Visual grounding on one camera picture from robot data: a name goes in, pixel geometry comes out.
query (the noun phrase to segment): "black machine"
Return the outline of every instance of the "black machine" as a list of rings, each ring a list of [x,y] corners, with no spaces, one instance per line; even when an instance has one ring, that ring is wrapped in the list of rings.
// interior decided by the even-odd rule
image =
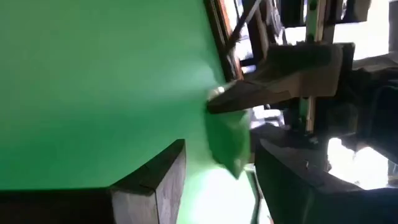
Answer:
[[[398,223],[398,55],[354,62],[353,43],[333,43],[335,25],[365,21],[370,3],[243,0],[229,34],[220,2],[205,0],[225,79],[232,83],[207,102],[207,110],[269,105],[284,112],[285,126],[251,130],[256,179],[274,223]],[[253,56],[236,64],[233,49],[245,24]],[[284,28],[298,26],[306,26],[306,41],[287,45]],[[277,44],[280,36],[283,45]],[[250,65],[256,69],[240,76],[240,67]],[[330,175],[332,137],[354,151],[371,146],[388,158],[388,184],[365,190]]]

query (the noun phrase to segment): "green cloth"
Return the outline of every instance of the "green cloth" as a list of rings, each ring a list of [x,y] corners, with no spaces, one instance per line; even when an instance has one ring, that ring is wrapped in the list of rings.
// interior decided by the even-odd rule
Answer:
[[[208,148],[223,75],[202,0],[2,0],[0,28],[0,189],[107,186],[184,138],[178,222],[250,220],[246,175]]]

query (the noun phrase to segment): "wooden block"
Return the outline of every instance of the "wooden block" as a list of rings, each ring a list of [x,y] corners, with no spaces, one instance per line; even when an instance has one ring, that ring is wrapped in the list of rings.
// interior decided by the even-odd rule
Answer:
[[[178,139],[109,187],[0,191],[0,223],[176,223],[185,166]]]

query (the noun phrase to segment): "green fabric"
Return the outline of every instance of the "green fabric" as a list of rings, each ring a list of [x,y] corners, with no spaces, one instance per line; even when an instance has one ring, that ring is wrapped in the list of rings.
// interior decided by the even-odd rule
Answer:
[[[250,220],[247,177],[208,149],[223,76],[202,0],[3,0],[0,28],[0,189],[107,186],[184,138],[178,222]]]
[[[250,158],[249,113],[206,113],[205,120],[213,158],[238,178]]]

